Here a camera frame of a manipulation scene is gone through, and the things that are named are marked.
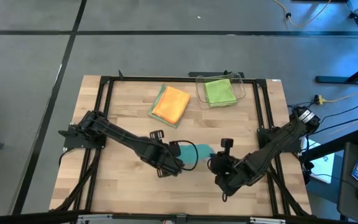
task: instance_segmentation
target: metal clamp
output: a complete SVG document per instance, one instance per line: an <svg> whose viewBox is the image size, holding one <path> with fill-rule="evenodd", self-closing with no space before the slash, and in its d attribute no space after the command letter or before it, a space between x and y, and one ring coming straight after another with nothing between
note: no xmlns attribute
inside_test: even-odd
<svg viewBox="0 0 358 224"><path fill-rule="evenodd" d="M106 145L106 138L100 141L89 141L82 134L78 134L75 125L68 126L67 131L59 131L59 134L65 137L63 151L70 151L74 148L89 148L89 149L102 149Z"/></svg>
<svg viewBox="0 0 358 224"><path fill-rule="evenodd" d="M112 214L97 214L97 215L79 215L77 223L85 223L85 221L95 221L95 220L106 220L112 219Z"/></svg>
<svg viewBox="0 0 358 224"><path fill-rule="evenodd" d="M187 214L178 214L175 224L184 224L187 222Z"/></svg>
<svg viewBox="0 0 358 224"><path fill-rule="evenodd" d="M279 220L274 218L250 218L251 223L258 223L258 224L285 224L285 220Z"/></svg>

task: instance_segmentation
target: yellow cable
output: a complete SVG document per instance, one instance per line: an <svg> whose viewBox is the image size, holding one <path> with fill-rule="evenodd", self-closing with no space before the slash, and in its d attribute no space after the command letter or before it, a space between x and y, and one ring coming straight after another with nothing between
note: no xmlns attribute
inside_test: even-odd
<svg viewBox="0 0 358 224"><path fill-rule="evenodd" d="M336 99L336 100L326 100L326 99L322 99L322 100L323 100L324 103L334 103L334 102L349 98L349 97L354 96L354 95L358 95L358 92L352 93L350 95L344 96L344 97Z"/></svg>
<svg viewBox="0 0 358 224"><path fill-rule="evenodd" d="M300 24L300 25L297 25L295 23L292 22L292 19L291 19L291 16L288 16L288 20L292 23L292 25L296 26L296 27L304 27L306 25L308 25L309 23L311 23L314 19L317 18L318 15L320 15L320 13L322 13L324 11L324 9L328 6L328 4L331 2L332 0L328 0L327 4L322 8L321 11L319 11L317 13L317 15L315 15L311 20L309 20L308 22L304 23L304 24ZM279 6L281 6L284 11L285 11L285 15L287 16L288 14L288 10L285 8L285 6L283 4L281 4L278 0L274 0L275 3L277 3Z"/></svg>

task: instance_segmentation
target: cable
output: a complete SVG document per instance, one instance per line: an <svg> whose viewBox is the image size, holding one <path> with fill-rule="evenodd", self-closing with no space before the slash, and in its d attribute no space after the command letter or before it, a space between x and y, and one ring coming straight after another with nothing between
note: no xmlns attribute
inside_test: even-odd
<svg viewBox="0 0 358 224"><path fill-rule="evenodd" d="M317 142L314 142L313 144L311 144L311 145L309 146L309 148L310 148L311 146L314 146L315 144L317 144Z"/></svg>
<svg viewBox="0 0 358 224"><path fill-rule="evenodd" d="M182 169L187 170L187 171L192 171L193 169L195 169L196 166L197 166L197 163L198 163L198 150L197 150L196 145L194 145L194 143L192 143L191 141L187 141L187 140L177 140L177 141L174 141L174 142L187 142L187 143L193 145L194 150L196 151L196 163L194 163L194 166L191 169L185 169L185 168L182 168Z"/></svg>
<svg viewBox="0 0 358 224"><path fill-rule="evenodd" d="M296 106L299 106L299 105L302 105L302 104L307 104L307 103L310 103L310 102L303 102L303 103L297 103L297 104L294 104L294 105L287 105L287 107L294 108Z"/></svg>
<svg viewBox="0 0 358 224"><path fill-rule="evenodd" d="M357 123L358 123L358 120L357 120L357 121L354 121L353 123L351 123L351 124L349 124L349 125L347 125L347 126L341 128L341 129L338 129L338 130L336 130L336 131L334 131L333 133L330 133L330 134L334 134L334 133L337 133L338 131L345 130L346 128L349 128L349 127L351 127L352 125L357 124Z"/></svg>
<svg viewBox="0 0 358 224"><path fill-rule="evenodd" d="M86 181L89 177L93 174L96 170L98 161L100 158L100 154L95 154L93 157L92 163L89 165L88 169L86 170L84 176L78 180L78 183L75 185L74 189L68 195L68 197L63 201L63 203L56 208L56 210L68 210L70 205L73 203L75 197L79 194L80 190L85 185Z"/></svg>
<svg viewBox="0 0 358 224"><path fill-rule="evenodd" d="M270 165L268 173L276 183L277 187L280 189L281 193L283 194L283 198L285 198L291 205L293 211L295 212L295 215L310 216L302 209L301 205L293 198L291 192L285 187L285 184L278 177L278 174L276 173L276 170L274 169L273 165Z"/></svg>
<svg viewBox="0 0 358 224"><path fill-rule="evenodd" d="M311 102L310 102L310 104L307 106L307 108L309 109L310 107L311 107L311 105L313 105L314 104L314 100L312 100Z"/></svg>
<svg viewBox="0 0 358 224"><path fill-rule="evenodd" d="M211 158L208 159L206 162L206 167L208 167L209 170L211 170Z"/></svg>
<svg viewBox="0 0 358 224"><path fill-rule="evenodd" d="M327 130L327 129L335 128L335 127L338 127L338 126L340 126L340 125L347 124L347 123L350 123L350 122L353 122L353 121L357 121L357 120L358 120L358 118L357 118L357 119L352 119L352 120L350 120L350 121L345 121L345 122L343 122L343 123L336 124L336 125L330 126L330 127L328 127L328 128L324 128L324 129L322 129L322 130L320 130L320 131L317 131L317 132L315 132L315 133L313 133L313 134L309 134L309 136L315 135L315 134L320 133L321 131L325 131L325 130Z"/></svg>
<svg viewBox="0 0 358 224"><path fill-rule="evenodd" d="M320 15L320 13L322 13L324 11L324 9L326 9L326 7L328 6L328 4L331 2L332 0L329 0L326 5L313 17L311 18L308 22L305 22L303 24L295 24L293 23L292 19L291 19L291 13L288 12L288 10L285 8L285 6L283 4L281 4L278 0L274 0L275 3L277 3L279 6L281 6L284 9L285 12L285 17L288 18L288 20L292 23L292 25L296 26L296 27L304 27L306 25L308 25L310 22L312 22L314 19L316 19L318 17L318 15Z"/></svg>
<svg viewBox="0 0 358 224"><path fill-rule="evenodd" d="M60 163L62 163L63 156L64 156L66 153L70 152L70 151L71 151L71 150L67 150L67 151L63 152L63 153L60 155L60 157L59 157L59 167L60 167Z"/></svg>
<svg viewBox="0 0 358 224"><path fill-rule="evenodd" d="M222 201L227 202L227 194L225 194L224 192L222 193Z"/></svg>
<svg viewBox="0 0 358 224"><path fill-rule="evenodd" d="M352 93L350 95L344 96L342 98L336 99L336 100L326 100L326 99L322 99L322 100L323 100L324 103L335 103L335 102L337 102L339 100L343 100L343 99L346 99L346 98L349 98L349 97L355 96L355 95L358 95L358 91L355 92L355 93Z"/></svg>
<svg viewBox="0 0 358 224"><path fill-rule="evenodd" d="M351 184L351 183L350 183L349 181L347 181L347 180L342 180L341 178L333 177L333 176L328 175L328 174L314 174L312 171L310 171L310 172L311 172L313 175L315 175L315 176L325 175L325 176L328 176L328 177L330 177L330 178L334 178L334 179L336 179L336 180L345 182L345 183L349 184L350 186L354 187L356 190L358 190L357 187L355 187L353 184Z"/></svg>
<svg viewBox="0 0 358 224"><path fill-rule="evenodd" d="M354 110L354 109L356 109L356 108L358 108L358 105L355 106L355 107L353 107L352 109L349 109L349 110L346 110L346 111L343 111L343 112L340 112L340 113L337 113L337 114L332 114L332 115L329 115L329 116L325 116L325 117L323 118L323 120L320 121L320 124L321 124L326 118L330 118L330 117L333 117L333 116L341 115L341 114L347 113L347 112L349 112L349 111L352 111L352 110Z"/></svg>
<svg viewBox="0 0 358 224"><path fill-rule="evenodd" d="M305 161L306 161L306 157L307 157L307 155L308 155L309 148L310 148L310 144L309 144L309 135L307 134L305 137L306 137L306 141L307 141L307 143L306 143L306 152L305 152L305 156L304 156L304 158L303 158L302 164L304 164L304 163L305 163Z"/></svg>

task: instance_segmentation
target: orange cloth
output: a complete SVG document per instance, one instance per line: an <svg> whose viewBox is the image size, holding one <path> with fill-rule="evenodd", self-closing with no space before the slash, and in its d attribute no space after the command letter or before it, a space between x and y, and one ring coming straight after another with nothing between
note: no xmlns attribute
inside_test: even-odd
<svg viewBox="0 0 358 224"><path fill-rule="evenodd" d="M160 101L153 109L153 114L163 118L171 124L176 124L190 100L190 94L167 86Z"/></svg>

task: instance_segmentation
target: floor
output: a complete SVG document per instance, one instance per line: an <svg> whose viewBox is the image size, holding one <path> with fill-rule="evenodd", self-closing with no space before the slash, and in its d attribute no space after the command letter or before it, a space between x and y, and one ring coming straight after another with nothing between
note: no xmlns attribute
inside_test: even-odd
<svg viewBox="0 0 358 224"><path fill-rule="evenodd" d="M296 22L307 20L323 7L318 3L281 2ZM351 3L353 9L358 8L358 0ZM0 0L0 141L5 143L0 150L0 215L12 211L58 74L62 83L60 88L55 86L58 95L54 95L56 91L52 94L55 105L24 213L48 210L63 146L57 131L66 129L70 122L83 75L117 75L120 69L124 75L185 77L188 72L232 70L249 78L281 79L288 104L310 101L315 94L336 99L358 91L354 85L314 82L316 75L349 76L358 71L358 35L346 35L358 32L358 25L347 17L347 4L330 4L304 28L286 23L282 9L272 0L92 0L86 3L78 24L80 4L81 0ZM70 32L64 32L77 29L281 33L70 37ZM29 35L6 30L63 32ZM310 32L294 36L286 31ZM344 35L322 36L323 31L343 31ZM324 117L355 105L358 96L314 106L313 111ZM357 117L358 110L354 110L326 120L321 128ZM321 133L312 139L324 143L351 130ZM335 204L314 195L310 195L310 201L318 217L339 218Z"/></svg>

